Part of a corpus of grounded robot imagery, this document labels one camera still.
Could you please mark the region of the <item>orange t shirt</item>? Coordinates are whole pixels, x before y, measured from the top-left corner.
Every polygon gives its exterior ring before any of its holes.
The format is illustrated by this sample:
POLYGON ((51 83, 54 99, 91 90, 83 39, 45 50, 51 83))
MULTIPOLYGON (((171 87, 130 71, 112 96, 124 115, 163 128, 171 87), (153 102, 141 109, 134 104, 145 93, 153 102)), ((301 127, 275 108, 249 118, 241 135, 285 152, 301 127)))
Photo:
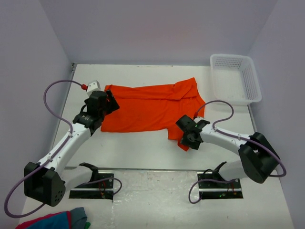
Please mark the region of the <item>orange t shirt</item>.
POLYGON ((175 84, 126 87, 107 85, 119 109, 107 115, 101 131, 110 133, 131 133, 166 129, 168 139, 177 141, 184 151, 189 147, 181 144, 182 130, 176 122, 183 116, 193 117, 195 112, 204 115, 201 98, 195 78, 175 84))

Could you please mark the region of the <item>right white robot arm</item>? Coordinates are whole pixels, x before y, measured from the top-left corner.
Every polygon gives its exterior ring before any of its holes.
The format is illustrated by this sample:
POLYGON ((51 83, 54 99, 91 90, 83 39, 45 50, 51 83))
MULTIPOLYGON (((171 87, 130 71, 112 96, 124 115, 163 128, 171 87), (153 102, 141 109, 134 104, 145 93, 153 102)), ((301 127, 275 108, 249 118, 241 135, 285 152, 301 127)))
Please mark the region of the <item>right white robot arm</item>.
POLYGON ((280 164, 280 158, 265 136, 255 132, 243 135, 227 132, 213 126, 203 118, 191 119, 182 116, 176 125, 182 130, 181 144, 191 149, 199 149, 201 143, 209 143, 239 156, 234 162, 222 162, 213 170, 213 179, 221 182, 248 177, 262 184, 280 164))

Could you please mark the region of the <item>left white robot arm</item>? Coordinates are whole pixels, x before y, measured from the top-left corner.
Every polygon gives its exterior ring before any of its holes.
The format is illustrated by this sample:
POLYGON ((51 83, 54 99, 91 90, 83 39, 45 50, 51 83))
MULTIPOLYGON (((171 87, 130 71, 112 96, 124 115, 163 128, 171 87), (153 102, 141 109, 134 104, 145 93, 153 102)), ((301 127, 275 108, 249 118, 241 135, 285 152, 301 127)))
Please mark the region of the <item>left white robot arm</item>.
POLYGON ((54 207, 67 191, 101 182, 98 168, 89 163, 80 163, 71 171, 64 169, 83 143, 100 129, 105 116, 120 107, 109 89, 93 91, 84 102, 63 139, 37 163, 25 166, 25 196, 54 207))

